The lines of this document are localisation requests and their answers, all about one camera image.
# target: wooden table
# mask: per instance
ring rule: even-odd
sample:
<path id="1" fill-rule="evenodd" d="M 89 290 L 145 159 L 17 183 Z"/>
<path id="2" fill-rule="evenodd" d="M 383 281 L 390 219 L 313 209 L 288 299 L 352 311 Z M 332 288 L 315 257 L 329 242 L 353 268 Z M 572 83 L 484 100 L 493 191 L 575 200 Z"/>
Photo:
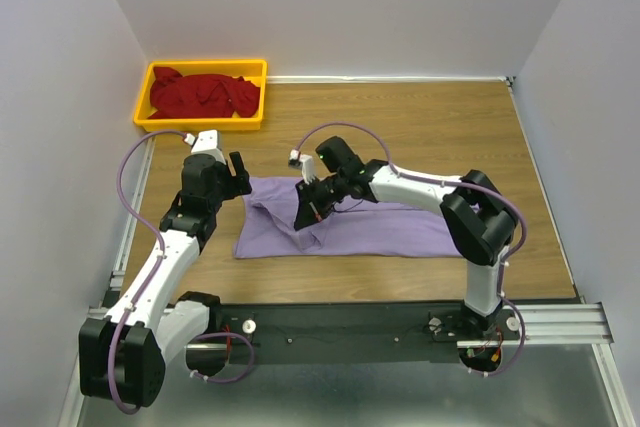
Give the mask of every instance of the wooden table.
<path id="1" fill-rule="evenodd" d="M 269 85 L 266 120 L 258 132 L 224 133 L 225 152 L 239 150 L 251 175 L 298 175 L 287 167 L 289 151 L 308 130 L 331 120 L 360 123 L 389 144 L 401 167 L 434 174 L 487 173 L 524 212 L 529 240 L 512 258 L 505 290 L 516 299 L 575 295 L 529 157 L 511 98 L 501 82 Z M 366 134 L 335 127 L 314 134 L 304 151 L 342 135 L 363 160 L 384 158 Z M 174 136 L 155 147 L 141 213 L 157 224 L 180 189 L 189 154 Z M 379 256 L 232 256 L 244 220 L 242 199 L 225 202 L 218 228 L 184 276 L 186 290 L 219 295 L 223 302 L 327 302 L 440 300 L 464 297 L 465 261 Z M 124 287 L 149 255 L 153 236 L 136 229 Z"/>

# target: towel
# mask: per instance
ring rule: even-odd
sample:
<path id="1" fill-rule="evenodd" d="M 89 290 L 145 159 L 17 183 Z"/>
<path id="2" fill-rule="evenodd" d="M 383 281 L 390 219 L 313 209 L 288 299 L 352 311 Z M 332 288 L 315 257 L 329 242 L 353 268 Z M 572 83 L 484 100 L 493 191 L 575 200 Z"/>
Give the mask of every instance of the towel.
<path id="1" fill-rule="evenodd" d="M 411 206 L 350 197 L 322 222 L 296 232 L 299 177 L 251 178 L 238 259 L 286 255 L 460 256 L 444 219 Z"/>

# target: yellow bin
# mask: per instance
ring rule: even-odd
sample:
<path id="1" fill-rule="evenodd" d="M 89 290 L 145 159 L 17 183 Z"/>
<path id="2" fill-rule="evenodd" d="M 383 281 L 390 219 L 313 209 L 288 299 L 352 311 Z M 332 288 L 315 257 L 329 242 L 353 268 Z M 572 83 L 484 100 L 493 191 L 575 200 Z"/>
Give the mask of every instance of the yellow bin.
<path id="1" fill-rule="evenodd" d="M 260 87 L 260 105 L 253 117 L 207 119 L 149 119 L 156 109 L 149 102 L 149 92 L 155 80 L 154 67 L 171 67 L 182 75 L 223 74 L 231 77 L 244 77 Z M 177 129 L 185 132 L 203 130 L 258 130 L 264 117 L 264 91 L 267 84 L 267 62 L 265 60 L 159 60 L 151 62 L 144 77 L 142 91 L 138 97 L 133 122 L 147 132 L 162 129 Z"/>

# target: white wall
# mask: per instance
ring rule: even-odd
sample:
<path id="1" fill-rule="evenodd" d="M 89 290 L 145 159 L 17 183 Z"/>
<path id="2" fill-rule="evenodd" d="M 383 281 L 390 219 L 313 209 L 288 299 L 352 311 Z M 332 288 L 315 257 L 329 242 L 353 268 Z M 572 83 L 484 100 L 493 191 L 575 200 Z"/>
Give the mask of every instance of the white wall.
<path id="1" fill-rule="evenodd" d="M 118 0 L 149 58 L 276 75 L 517 73 L 559 0 Z"/>
<path id="2" fill-rule="evenodd" d="M 640 0 L 562 0 L 516 80 L 576 285 L 603 301 L 640 419 Z"/>
<path id="3" fill-rule="evenodd" d="M 145 58 L 115 0 L 0 10 L 0 424 L 51 426 L 121 235 Z"/>

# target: purple cable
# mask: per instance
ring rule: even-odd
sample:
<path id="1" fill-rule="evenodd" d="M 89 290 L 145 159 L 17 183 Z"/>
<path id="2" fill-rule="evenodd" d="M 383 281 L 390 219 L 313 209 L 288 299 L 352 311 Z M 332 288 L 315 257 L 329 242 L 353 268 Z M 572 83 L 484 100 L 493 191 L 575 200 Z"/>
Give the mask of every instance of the purple cable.
<path id="1" fill-rule="evenodd" d="M 156 272 L 158 272 L 158 269 L 160 269 L 160 264 L 162 264 L 162 259 L 164 258 L 165 244 L 164 244 L 164 239 L 160 234 L 160 231 L 153 224 L 151 224 L 151 222 L 149 222 L 147 219 L 145 219 L 140 214 L 138 214 L 138 212 L 136 212 L 133 209 L 133 207 L 131 207 L 131 204 L 129 204 L 129 201 L 127 200 L 124 193 L 122 192 L 122 173 L 124 172 L 124 168 L 127 165 L 127 162 L 129 161 L 133 153 L 135 152 L 135 150 L 138 147 L 140 147 L 140 145 L 142 145 L 144 142 L 146 142 L 148 139 L 161 134 L 176 134 L 181 136 L 183 139 L 186 138 L 187 136 L 187 134 L 185 134 L 184 132 L 180 132 L 179 130 L 171 130 L 171 129 L 159 130 L 157 132 L 151 132 L 150 134 L 145 135 L 140 140 L 138 140 L 138 142 L 136 142 L 125 154 L 124 158 L 122 159 L 122 162 L 120 162 L 120 166 L 118 167 L 118 175 L 116 178 L 116 190 L 118 191 L 118 197 L 120 198 L 120 202 L 122 202 L 122 205 L 124 205 L 124 208 L 127 209 L 127 211 L 131 215 L 133 215 L 139 222 L 144 224 L 149 230 L 151 230 L 151 232 L 153 232 L 153 235 L 155 235 L 156 239 L 158 239 L 158 244 L 160 246 L 160 250 L 162 251 L 162 254 L 158 255 L 158 258 L 156 259 L 156 263 L 151 268 L 151 271 L 149 272 L 149 275 L 147 276 L 147 278 L 144 279 L 144 281 L 142 282 L 138 290 L 133 294 L 133 297 L 131 297 L 131 305 L 134 308 L 136 306 L 136 303 L 144 293 L 145 289 L 147 288 L 147 286 L 153 280 L 153 277 L 156 275 Z M 140 410 L 140 407 L 138 406 L 133 408 L 127 407 L 127 405 L 122 401 L 120 394 L 118 393 L 118 386 L 116 385 L 116 378 L 115 378 L 116 351 L 118 349 L 118 343 L 120 342 L 120 336 L 122 335 L 122 330 L 124 329 L 125 323 L 129 318 L 129 313 L 130 313 L 130 310 L 128 309 L 124 310 L 124 313 L 120 318 L 120 322 L 118 322 L 118 324 L 116 325 L 115 331 L 113 333 L 113 337 L 111 338 L 111 343 L 109 344 L 109 355 L 107 357 L 107 380 L 109 383 L 109 392 L 111 393 L 111 398 L 113 399 L 113 402 L 116 404 L 118 409 L 120 409 L 120 411 L 122 411 L 125 414 L 132 415 L 138 412 L 138 410 Z"/>
<path id="2" fill-rule="evenodd" d="M 247 347 L 249 348 L 249 363 L 247 364 L 247 367 L 238 375 L 229 377 L 227 379 L 216 379 L 214 377 L 202 375 L 197 370 L 194 370 L 192 372 L 193 375 L 195 377 L 198 377 L 199 379 L 204 380 L 205 382 L 210 382 L 213 384 L 231 384 L 233 382 L 237 382 L 238 380 L 245 378 L 247 374 L 251 371 L 251 367 L 253 367 L 253 364 L 256 360 L 256 351 L 253 348 L 253 345 L 251 345 L 251 342 L 249 342 L 249 340 L 246 337 L 240 334 L 236 334 L 235 332 L 216 332 L 213 334 L 199 335 L 194 340 L 219 339 L 219 338 L 239 339 L 247 345 Z"/>
<path id="3" fill-rule="evenodd" d="M 467 183 L 467 182 L 458 182 L 458 181 L 453 181 L 453 180 L 430 179 L 428 177 L 421 177 L 421 176 L 418 176 L 418 175 L 412 175 L 412 174 L 406 174 L 404 172 L 400 172 L 398 170 L 398 168 L 395 166 L 395 164 L 393 163 L 393 161 L 391 160 L 391 150 L 389 149 L 389 146 L 384 142 L 384 140 L 382 140 L 382 138 L 380 138 L 380 136 L 378 136 L 378 134 L 376 134 L 372 130 L 370 130 L 370 129 L 366 128 L 366 127 L 363 127 L 361 125 L 354 124 L 352 122 L 334 121 L 334 122 L 327 122 L 327 123 L 324 123 L 324 124 L 320 124 L 319 126 L 313 128 L 309 132 L 307 132 L 304 135 L 304 137 L 302 137 L 302 140 L 300 140 L 300 142 L 298 142 L 298 145 L 295 147 L 295 149 L 298 152 L 300 152 L 300 150 L 302 148 L 302 145 L 306 142 L 306 140 L 309 137 L 311 137 L 311 135 L 313 135 L 317 131 L 322 130 L 322 129 L 326 128 L 326 127 L 332 127 L 332 126 L 336 126 L 336 125 L 342 125 L 342 126 L 345 126 L 345 127 L 352 127 L 354 129 L 361 130 L 362 132 L 366 132 L 371 137 L 376 139 L 378 144 L 380 144 L 380 146 L 384 150 L 385 156 L 387 157 L 387 162 L 389 164 L 389 168 L 398 177 L 402 177 L 402 178 L 405 178 L 407 180 L 414 180 L 414 181 L 417 181 L 417 182 L 423 182 L 425 184 L 440 185 L 440 186 L 445 186 L 445 187 L 462 187 L 464 189 L 470 189 L 470 190 L 475 190 L 475 191 L 478 191 L 478 192 L 482 192 L 483 194 L 486 194 L 486 195 L 488 195 L 490 197 L 498 199 L 499 201 L 504 203 L 507 206 L 507 208 L 518 218 L 518 221 L 520 222 L 520 226 L 521 226 L 520 239 L 518 240 L 518 242 L 513 247 L 511 247 L 505 253 L 505 255 L 502 257 L 502 259 L 500 261 L 500 265 L 498 267 L 498 296 L 502 299 L 502 301 L 505 304 L 507 304 L 509 307 L 511 307 L 513 312 L 518 317 L 518 320 L 520 321 L 520 325 L 522 326 L 522 333 L 520 335 L 520 343 L 518 344 L 518 348 L 517 348 L 515 354 L 513 354 L 513 357 L 511 357 L 509 362 L 507 362 L 507 364 L 504 367 L 501 367 L 501 368 L 495 370 L 494 372 L 478 372 L 478 373 L 480 373 L 482 375 L 487 375 L 487 376 L 493 377 L 493 376 L 498 375 L 498 374 L 500 374 L 502 372 L 505 372 L 507 369 L 509 369 L 513 365 L 513 363 L 518 359 L 518 357 L 520 357 L 520 355 L 522 353 L 522 349 L 524 348 L 524 341 L 525 341 L 524 318 L 522 317 L 522 314 L 521 314 L 520 310 L 518 310 L 518 308 L 515 306 L 515 304 L 513 302 L 511 302 L 509 299 L 507 299 L 505 297 L 504 292 L 502 291 L 502 283 L 504 281 L 505 262 L 507 261 L 507 259 L 509 257 L 511 257 L 513 254 L 515 254 L 518 250 L 520 250 L 522 248 L 522 246 L 524 245 L 525 241 L 527 240 L 527 234 L 528 234 L 527 222 L 526 222 L 526 220 L 524 218 L 524 215 L 522 215 L 522 212 L 520 212 L 520 209 L 518 209 L 513 204 L 513 202 L 511 202 L 510 200 L 508 200 L 507 198 L 505 198 L 501 194 L 499 194 L 497 192 L 494 192 L 493 190 L 488 189 L 486 187 L 483 187 L 481 185 L 470 184 L 470 183 Z"/>

